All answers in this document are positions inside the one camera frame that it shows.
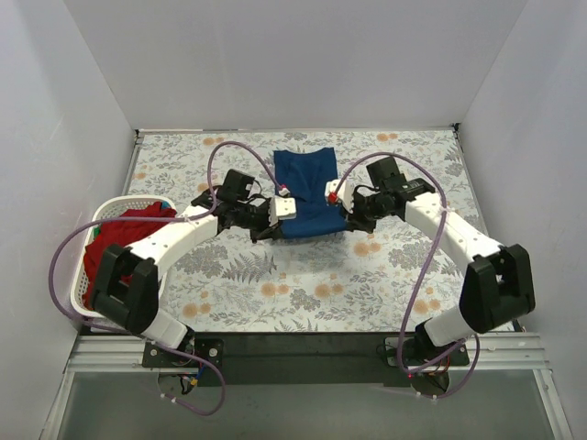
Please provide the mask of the dark blue t shirt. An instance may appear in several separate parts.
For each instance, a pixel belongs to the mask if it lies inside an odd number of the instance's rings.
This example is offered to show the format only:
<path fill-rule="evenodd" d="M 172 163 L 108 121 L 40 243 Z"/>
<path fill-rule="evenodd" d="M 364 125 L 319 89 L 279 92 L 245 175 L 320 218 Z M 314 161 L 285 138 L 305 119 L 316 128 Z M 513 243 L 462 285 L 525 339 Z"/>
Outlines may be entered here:
<path fill-rule="evenodd" d="M 275 177 L 295 199 L 296 217 L 282 223 L 284 239 L 321 237 L 343 232 L 345 220 L 325 199 L 328 182 L 338 178 L 336 153 L 322 148 L 310 153 L 275 150 Z"/>

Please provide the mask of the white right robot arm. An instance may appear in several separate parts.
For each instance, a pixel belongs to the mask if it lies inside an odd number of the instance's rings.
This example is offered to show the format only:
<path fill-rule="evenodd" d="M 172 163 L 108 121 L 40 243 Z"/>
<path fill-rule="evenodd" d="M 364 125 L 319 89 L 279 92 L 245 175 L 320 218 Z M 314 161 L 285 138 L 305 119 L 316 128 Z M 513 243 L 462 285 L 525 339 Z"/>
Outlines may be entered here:
<path fill-rule="evenodd" d="M 325 188 L 326 201 L 340 206 L 347 229 L 372 233 L 379 220 L 396 216 L 431 239 L 427 265 L 442 251 L 463 276 L 457 305 L 419 324 L 412 336 L 398 336 L 398 367 L 419 372 L 436 365 L 466 339 L 535 310 L 530 257 L 522 246 L 506 246 L 450 210 L 446 194 L 428 171 L 409 180 L 397 165 L 399 155 L 380 152 L 368 158 L 369 195 L 345 178 Z M 414 368 L 407 366 L 409 359 Z"/>

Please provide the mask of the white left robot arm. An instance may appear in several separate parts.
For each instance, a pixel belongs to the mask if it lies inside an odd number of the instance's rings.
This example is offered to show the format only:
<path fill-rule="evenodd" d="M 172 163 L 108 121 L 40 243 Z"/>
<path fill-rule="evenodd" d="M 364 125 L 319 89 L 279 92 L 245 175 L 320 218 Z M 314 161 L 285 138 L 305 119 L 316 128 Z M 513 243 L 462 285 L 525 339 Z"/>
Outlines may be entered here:
<path fill-rule="evenodd" d="M 202 192 L 173 222 L 128 245 L 108 246 L 100 259 L 89 305 L 134 336 L 163 346 L 177 367 L 195 354 L 194 331 L 160 306 L 160 284 L 168 270 L 198 245 L 235 226 L 252 241 L 280 225 L 277 197 L 253 194 L 254 179 L 230 170 L 223 183 Z"/>

